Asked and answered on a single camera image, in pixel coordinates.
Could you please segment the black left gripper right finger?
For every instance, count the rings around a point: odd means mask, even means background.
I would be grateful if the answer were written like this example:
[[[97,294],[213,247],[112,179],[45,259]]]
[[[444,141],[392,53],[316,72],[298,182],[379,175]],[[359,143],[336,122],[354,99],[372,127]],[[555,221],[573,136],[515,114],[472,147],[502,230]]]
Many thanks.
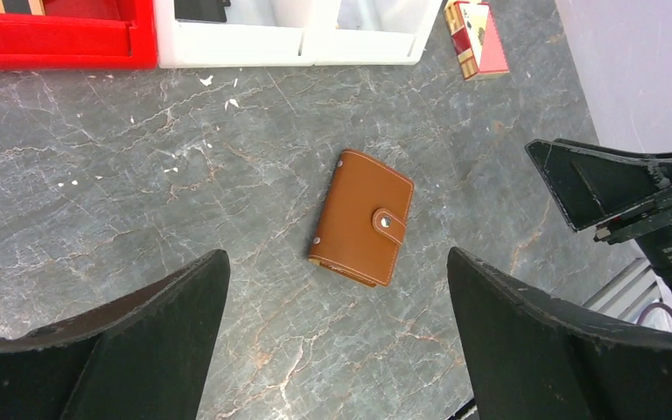
[[[451,304],[483,419],[672,419],[672,333],[590,311],[462,248]]]

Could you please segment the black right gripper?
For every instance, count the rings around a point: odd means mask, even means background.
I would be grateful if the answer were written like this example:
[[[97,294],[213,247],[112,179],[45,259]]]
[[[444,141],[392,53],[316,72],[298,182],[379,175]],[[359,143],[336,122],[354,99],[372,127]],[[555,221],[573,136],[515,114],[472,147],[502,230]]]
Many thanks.
[[[672,292],[672,152],[637,153],[558,138],[525,151],[574,231],[634,241]]]

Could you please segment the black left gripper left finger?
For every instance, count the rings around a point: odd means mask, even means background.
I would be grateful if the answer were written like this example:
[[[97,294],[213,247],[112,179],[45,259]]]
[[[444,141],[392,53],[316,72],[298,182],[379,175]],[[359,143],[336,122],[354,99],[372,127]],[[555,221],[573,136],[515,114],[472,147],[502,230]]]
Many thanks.
[[[0,338],[0,419],[193,419],[224,312],[221,249],[16,339]]]

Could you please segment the brown leather card holder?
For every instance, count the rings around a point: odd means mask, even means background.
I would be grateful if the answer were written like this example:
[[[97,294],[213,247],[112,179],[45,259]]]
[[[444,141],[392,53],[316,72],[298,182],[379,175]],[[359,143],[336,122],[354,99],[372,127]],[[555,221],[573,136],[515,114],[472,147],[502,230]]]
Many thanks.
[[[367,287],[390,284],[406,235],[414,183],[368,154],[345,149],[308,260]]]

